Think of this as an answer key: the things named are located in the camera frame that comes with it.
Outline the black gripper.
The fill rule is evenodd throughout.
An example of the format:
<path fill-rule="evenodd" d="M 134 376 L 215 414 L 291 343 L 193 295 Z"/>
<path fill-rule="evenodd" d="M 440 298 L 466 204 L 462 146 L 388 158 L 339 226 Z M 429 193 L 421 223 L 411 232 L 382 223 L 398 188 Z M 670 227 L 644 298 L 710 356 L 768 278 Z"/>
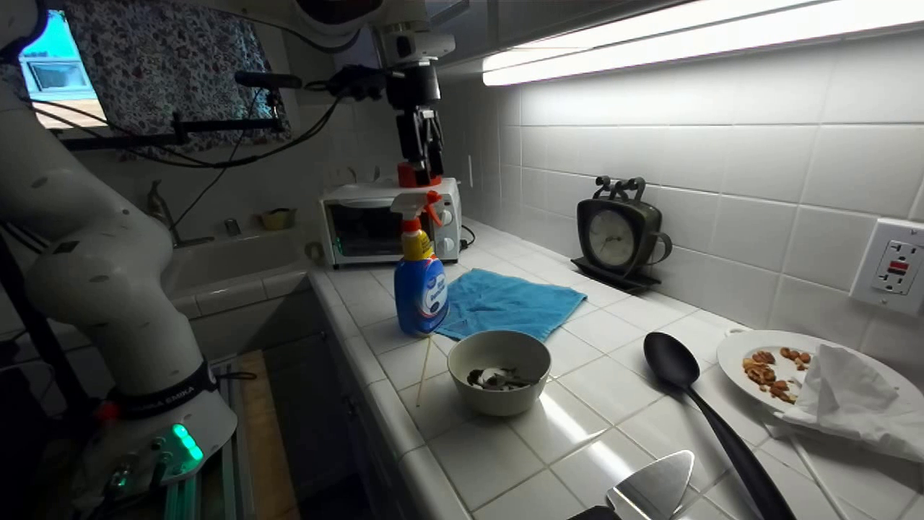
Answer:
<path fill-rule="evenodd" d="M 440 74 L 430 63 L 395 67 L 388 73 L 388 100 L 395 109 L 403 145 L 403 184 L 434 184 L 442 177 L 442 135 L 436 103 L 442 100 Z"/>

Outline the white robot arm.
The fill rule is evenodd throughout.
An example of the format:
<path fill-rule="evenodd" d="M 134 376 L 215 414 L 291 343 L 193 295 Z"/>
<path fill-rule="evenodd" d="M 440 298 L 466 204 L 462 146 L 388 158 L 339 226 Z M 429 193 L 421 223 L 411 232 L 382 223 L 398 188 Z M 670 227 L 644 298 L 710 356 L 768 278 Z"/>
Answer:
<path fill-rule="evenodd" d="M 173 237 L 94 177 L 9 83 L 0 213 L 50 242 L 24 274 L 30 304 L 78 327 L 114 376 L 117 414 L 85 448 L 72 512 L 98 520 L 127 496 L 199 473 L 235 440 L 237 414 L 162 285 Z"/>

